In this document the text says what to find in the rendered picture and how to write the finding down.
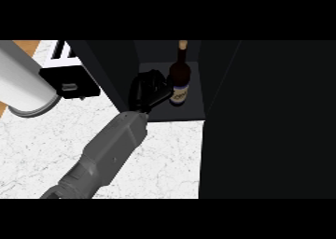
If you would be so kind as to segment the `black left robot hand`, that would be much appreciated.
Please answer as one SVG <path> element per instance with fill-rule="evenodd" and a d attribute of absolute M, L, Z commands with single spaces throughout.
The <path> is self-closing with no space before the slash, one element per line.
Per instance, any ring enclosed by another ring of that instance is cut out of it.
<path fill-rule="evenodd" d="M 173 93 L 172 79 L 151 69 L 137 74 L 129 89 L 128 105 L 129 110 L 148 114 Z"/>

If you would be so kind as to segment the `dark wine bottle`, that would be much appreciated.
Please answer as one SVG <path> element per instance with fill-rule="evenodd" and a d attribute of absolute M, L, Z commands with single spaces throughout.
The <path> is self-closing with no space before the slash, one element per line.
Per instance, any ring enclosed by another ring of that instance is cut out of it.
<path fill-rule="evenodd" d="M 173 106 L 181 106 L 187 97 L 188 82 L 191 70 L 185 63 L 187 41 L 178 42 L 178 59 L 169 67 L 169 77 L 173 83 L 173 94 L 169 98 L 169 103 Z"/>

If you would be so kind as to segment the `dark grey cabinet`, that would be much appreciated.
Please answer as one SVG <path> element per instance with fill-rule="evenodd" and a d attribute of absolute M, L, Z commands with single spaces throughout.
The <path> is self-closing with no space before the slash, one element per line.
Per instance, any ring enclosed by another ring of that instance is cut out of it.
<path fill-rule="evenodd" d="M 156 69 L 169 71 L 178 59 L 175 40 L 70 40 L 75 55 L 116 109 L 129 109 L 134 77 Z M 148 114 L 150 122 L 204 120 L 237 52 L 237 40 L 190 40 L 185 62 L 191 69 L 187 98 L 181 106 L 163 102 Z"/>

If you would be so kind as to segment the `dark grey cabinet door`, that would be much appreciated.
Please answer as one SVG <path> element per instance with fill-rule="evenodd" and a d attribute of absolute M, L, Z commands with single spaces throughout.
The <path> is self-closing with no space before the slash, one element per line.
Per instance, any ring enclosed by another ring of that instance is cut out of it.
<path fill-rule="evenodd" d="M 203 125 L 199 197 L 336 198 L 336 41 L 243 41 Z"/>

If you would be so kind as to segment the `black and white toaster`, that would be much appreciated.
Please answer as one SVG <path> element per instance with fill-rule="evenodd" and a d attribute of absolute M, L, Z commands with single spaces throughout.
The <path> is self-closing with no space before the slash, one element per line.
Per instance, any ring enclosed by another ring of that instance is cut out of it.
<path fill-rule="evenodd" d="M 38 75 L 53 86 L 56 94 L 64 99 L 79 98 L 84 100 L 100 95 L 100 88 L 91 73 L 64 40 L 53 41 Z"/>

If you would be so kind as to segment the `white cylindrical container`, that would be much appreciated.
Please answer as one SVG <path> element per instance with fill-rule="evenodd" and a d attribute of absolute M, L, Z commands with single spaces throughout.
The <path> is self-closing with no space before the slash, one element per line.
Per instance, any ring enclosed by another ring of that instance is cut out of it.
<path fill-rule="evenodd" d="M 60 96 L 38 75 L 39 64 L 10 40 L 0 40 L 0 102 L 20 118 L 45 114 Z"/>

